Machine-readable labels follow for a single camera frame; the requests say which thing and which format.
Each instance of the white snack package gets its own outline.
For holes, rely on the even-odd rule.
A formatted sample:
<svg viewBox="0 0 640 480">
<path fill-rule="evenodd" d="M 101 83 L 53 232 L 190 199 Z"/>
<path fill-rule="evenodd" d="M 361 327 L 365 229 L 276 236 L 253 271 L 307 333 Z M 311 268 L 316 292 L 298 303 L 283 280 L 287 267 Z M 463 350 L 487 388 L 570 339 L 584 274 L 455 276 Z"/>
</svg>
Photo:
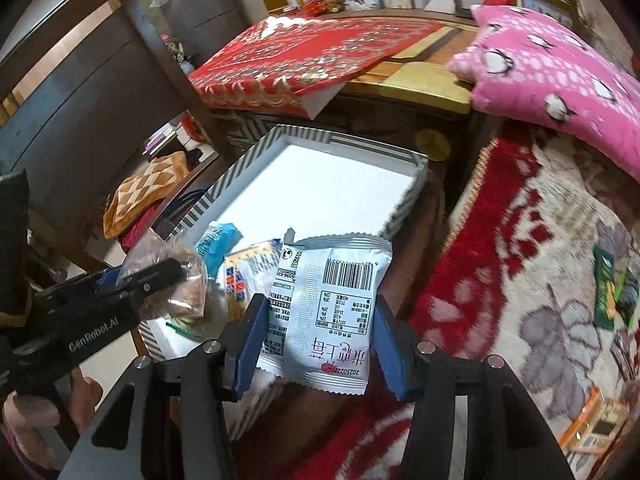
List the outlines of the white snack package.
<svg viewBox="0 0 640 480">
<path fill-rule="evenodd" d="M 339 394 L 363 394 L 376 291 L 391 243 L 349 234 L 284 237 L 258 367 Z"/>
</svg>

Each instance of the orange checkered cushion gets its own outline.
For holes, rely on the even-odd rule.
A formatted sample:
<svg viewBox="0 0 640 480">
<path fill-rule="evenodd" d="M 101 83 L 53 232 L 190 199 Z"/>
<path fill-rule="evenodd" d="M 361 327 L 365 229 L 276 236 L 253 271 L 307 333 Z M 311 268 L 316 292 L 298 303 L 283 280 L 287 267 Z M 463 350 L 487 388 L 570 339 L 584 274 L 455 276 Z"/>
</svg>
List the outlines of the orange checkered cushion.
<svg viewBox="0 0 640 480">
<path fill-rule="evenodd" d="M 105 238 L 118 236 L 156 200 L 165 198 L 189 174 L 184 152 L 152 160 L 144 171 L 126 178 L 104 213 Z"/>
</svg>

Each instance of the metal bolt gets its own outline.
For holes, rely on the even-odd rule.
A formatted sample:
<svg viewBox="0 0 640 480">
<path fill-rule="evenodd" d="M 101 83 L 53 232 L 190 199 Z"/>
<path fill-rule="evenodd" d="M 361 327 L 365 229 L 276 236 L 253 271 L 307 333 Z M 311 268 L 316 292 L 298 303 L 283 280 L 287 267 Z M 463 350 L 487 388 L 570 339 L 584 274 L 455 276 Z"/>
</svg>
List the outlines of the metal bolt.
<svg viewBox="0 0 640 480">
<path fill-rule="evenodd" d="M 486 362 L 491 368 L 502 368 L 504 366 L 504 359 L 495 354 L 490 355 Z"/>
<path fill-rule="evenodd" d="M 216 339 L 207 341 L 206 343 L 204 343 L 204 345 L 202 345 L 202 349 L 207 354 L 215 354 L 216 352 L 219 352 L 221 348 L 222 345 L 220 344 L 220 341 L 217 341 Z"/>
<path fill-rule="evenodd" d="M 136 357 L 135 361 L 133 361 L 133 364 L 138 370 L 142 370 L 142 368 L 148 367 L 153 361 L 154 360 L 148 355 L 141 355 Z"/>
<path fill-rule="evenodd" d="M 421 354 L 431 355 L 436 351 L 437 346 L 431 341 L 420 341 L 418 343 L 418 352 Z"/>
</svg>

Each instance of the wooden headboard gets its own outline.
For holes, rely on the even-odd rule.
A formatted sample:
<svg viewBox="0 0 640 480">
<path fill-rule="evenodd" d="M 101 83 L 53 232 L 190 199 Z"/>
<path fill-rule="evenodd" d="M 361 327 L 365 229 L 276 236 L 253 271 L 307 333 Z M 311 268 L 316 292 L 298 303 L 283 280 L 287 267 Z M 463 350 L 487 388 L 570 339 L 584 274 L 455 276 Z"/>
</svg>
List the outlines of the wooden headboard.
<svg viewBox="0 0 640 480">
<path fill-rule="evenodd" d="M 54 9 L 0 61 L 0 96 L 107 1 Z M 78 246 L 89 209 L 158 128 L 188 109 L 216 151 L 228 163 L 236 158 L 138 4 L 118 1 L 0 128 L 0 173 L 28 173 L 31 229 L 85 270 L 94 265 Z"/>
</svg>

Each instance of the red tablecloth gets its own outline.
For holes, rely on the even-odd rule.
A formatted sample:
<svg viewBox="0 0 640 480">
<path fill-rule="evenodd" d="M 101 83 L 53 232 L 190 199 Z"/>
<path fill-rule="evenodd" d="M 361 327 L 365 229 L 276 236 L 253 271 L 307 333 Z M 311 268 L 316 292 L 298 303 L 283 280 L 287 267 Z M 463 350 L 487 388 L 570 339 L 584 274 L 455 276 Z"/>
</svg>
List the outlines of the red tablecloth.
<svg viewBox="0 0 640 480">
<path fill-rule="evenodd" d="M 440 27 L 401 18 L 269 16 L 222 48 L 190 80 L 212 108 L 276 110 L 312 119 L 355 74 Z M 310 104 L 314 99 L 326 102 Z"/>
</svg>

